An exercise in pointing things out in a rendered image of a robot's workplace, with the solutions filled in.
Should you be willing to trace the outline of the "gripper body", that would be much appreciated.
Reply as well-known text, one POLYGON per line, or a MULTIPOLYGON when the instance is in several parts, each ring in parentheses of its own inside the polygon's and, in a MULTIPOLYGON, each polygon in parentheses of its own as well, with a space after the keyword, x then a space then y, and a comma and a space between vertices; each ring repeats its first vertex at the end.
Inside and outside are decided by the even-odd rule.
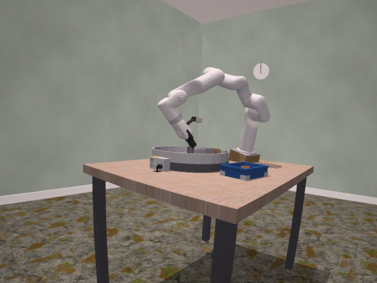
POLYGON ((188 130, 191 133, 191 135, 193 134, 193 132, 186 124, 186 122, 183 120, 183 118, 178 123, 171 126, 173 127, 174 131, 180 139, 188 139, 189 136, 186 130, 188 130))

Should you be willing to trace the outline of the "blue crate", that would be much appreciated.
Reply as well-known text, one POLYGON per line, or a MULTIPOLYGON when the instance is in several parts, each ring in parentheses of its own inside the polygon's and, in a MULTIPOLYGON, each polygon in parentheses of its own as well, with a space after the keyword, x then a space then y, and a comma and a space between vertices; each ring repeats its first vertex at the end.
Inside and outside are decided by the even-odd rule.
POLYGON ((249 163, 249 162, 238 162, 238 163, 225 163, 220 164, 221 170, 220 175, 232 177, 240 180, 250 180, 259 177, 268 176, 267 168, 268 165, 249 163), (236 166, 236 167, 235 167, 236 166), (250 168, 245 169, 241 166, 249 166, 250 168))

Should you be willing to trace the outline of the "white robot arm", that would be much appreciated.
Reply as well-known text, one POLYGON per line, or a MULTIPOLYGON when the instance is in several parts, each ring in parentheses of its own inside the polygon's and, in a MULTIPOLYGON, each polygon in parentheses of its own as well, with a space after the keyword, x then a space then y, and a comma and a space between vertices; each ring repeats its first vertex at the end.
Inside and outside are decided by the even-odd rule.
POLYGON ((172 91, 168 97, 158 103, 158 107, 171 125, 178 123, 183 117, 176 107, 186 102, 187 98, 201 94, 214 86, 236 90, 244 112, 244 126, 240 146, 236 149, 245 154, 254 154, 253 147, 257 133, 257 121, 265 123, 270 119, 270 111, 263 96, 253 94, 243 76, 233 76, 217 68, 206 68, 201 77, 190 81, 172 91))

